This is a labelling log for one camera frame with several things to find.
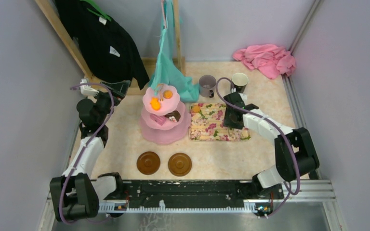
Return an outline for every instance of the pink hanger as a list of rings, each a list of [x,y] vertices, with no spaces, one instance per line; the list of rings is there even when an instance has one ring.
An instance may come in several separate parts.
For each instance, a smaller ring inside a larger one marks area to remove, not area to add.
[[[164,28],[166,29],[167,28],[167,22],[165,21],[164,1],[165,0],[161,0],[161,9],[162,9],[162,18],[164,19]]]

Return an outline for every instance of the cup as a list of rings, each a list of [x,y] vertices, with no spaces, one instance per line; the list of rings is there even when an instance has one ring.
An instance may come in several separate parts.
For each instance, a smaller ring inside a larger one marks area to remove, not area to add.
[[[232,75],[232,83],[236,88],[236,92],[243,93],[248,82],[249,78],[244,73],[235,73]]]
[[[203,97],[213,98],[213,88],[216,86],[216,79],[210,75],[204,75],[199,79],[199,93]]]

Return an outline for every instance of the floral placemat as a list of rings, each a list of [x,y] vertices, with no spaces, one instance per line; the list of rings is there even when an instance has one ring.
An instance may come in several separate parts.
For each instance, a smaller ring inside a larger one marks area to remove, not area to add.
[[[247,128],[233,129],[223,126],[226,104],[194,103],[189,137],[194,141],[247,141],[250,131]]]

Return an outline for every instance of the black jacket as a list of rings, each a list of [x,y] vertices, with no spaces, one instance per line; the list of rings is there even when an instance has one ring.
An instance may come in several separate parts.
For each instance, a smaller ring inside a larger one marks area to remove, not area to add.
[[[138,81],[142,89],[149,77],[131,36],[113,18],[104,19],[92,5],[80,0],[55,0],[60,20],[75,38],[93,74],[106,82]]]

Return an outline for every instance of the gray mug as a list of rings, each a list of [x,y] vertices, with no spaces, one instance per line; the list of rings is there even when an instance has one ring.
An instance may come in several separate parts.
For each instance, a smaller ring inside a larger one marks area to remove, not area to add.
[[[213,98],[216,79],[210,75],[204,75],[199,79],[199,93],[203,97]]]

